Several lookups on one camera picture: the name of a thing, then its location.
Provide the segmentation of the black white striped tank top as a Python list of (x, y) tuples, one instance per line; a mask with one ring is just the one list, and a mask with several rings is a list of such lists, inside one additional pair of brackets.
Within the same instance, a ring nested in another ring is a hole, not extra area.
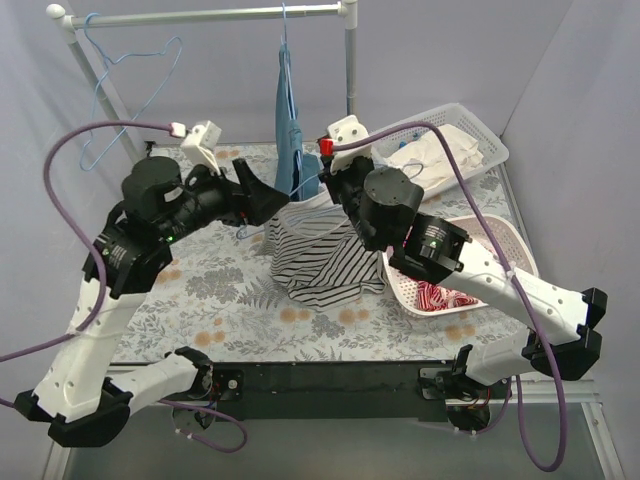
[(288, 297), (316, 311), (381, 294), (386, 282), (377, 251), (363, 247), (350, 220), (326, 191), (281, 209), (264, 226), (260, 253)]

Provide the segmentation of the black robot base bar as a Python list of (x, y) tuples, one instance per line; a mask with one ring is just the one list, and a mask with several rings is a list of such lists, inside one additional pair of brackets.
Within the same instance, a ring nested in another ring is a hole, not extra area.
[(442, 422), (466, 402), (436, 376), (449, 361), (217, 363), (209, 387), (176, 401), (215, 402), (238, 420), (413, 418)]

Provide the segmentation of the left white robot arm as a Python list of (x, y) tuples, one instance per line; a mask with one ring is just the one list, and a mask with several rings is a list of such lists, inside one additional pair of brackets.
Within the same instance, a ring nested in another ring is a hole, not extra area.
[(175, 394), (210, 396), (213, 363), (191, 347), (128, 374), (107, 371), (130, 320), (171, 263), (173, 244), (215, 221), (260, 226), (288, 203), (288, 194), (259, 180), (245, 160), (232, 165), (235, 180), (205, 165), (183, 177), (173, 159), (149, 157), (122, 181), (123, 199), (83, 266), (66, 338), (45, 377), (14, 401), (26, 419), (48, 424), (58, 445), (102, 447), (153, 403)]

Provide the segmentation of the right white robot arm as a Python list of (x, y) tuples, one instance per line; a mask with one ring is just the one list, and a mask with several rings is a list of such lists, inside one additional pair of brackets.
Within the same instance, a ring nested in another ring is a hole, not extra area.
[(460, 349), (444, 380), (475, 397), (502, 379), (539, 372), (562, 381), (581, 379), (599, 360), (607, 295), (566, 290), (500, 263), (469, 233), (419, 211), (422, 189), (395, 168), (375, 168), (359, 156), (346, 169), (324, 168), (320, 180), (342, 206), (363, 247), (415, 281), (467, 294), (519, 321), (513, 335)]

